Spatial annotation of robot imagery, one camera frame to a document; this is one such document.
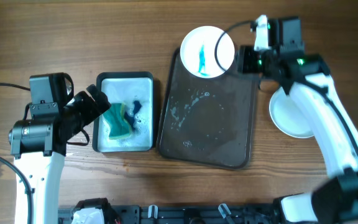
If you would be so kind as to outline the green yellow sponge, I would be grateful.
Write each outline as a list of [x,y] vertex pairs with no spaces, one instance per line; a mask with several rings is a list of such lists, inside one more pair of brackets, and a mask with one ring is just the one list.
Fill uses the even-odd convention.
[[113,103],[103,113],[103,118],[109,126],[109,139],[124,139],[132,134],[132,128],[125,119],[125,104]]

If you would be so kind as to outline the white plate blue stain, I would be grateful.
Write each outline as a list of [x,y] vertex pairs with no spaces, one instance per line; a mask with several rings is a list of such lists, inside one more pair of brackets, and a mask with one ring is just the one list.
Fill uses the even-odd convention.
[[235,46],[230,36],[214,26],[193,29],[180,46],[183,66],[199,78],[221,76],[232,65],[234,54]]

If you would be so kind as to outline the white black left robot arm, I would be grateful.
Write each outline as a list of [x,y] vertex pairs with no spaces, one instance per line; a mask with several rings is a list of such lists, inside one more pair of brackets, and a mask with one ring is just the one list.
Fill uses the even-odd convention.
[[31,118],[17,121],[9,132],[19,170],[14,221],[56,223],[67,144],[111,105],[95,85],[75,93],[66,73],[33,75],[29,85]]

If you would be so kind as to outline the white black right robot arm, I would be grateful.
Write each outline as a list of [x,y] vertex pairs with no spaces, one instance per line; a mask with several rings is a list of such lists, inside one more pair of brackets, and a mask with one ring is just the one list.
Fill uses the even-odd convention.
[[284,54],[243,45],[241,76],[274,80],[300,109],[321,149],[329,180],[309,193],[276,199],[280,223],[341,223],[358,219],[358,131],[336,93],[331,71],[319,54]]

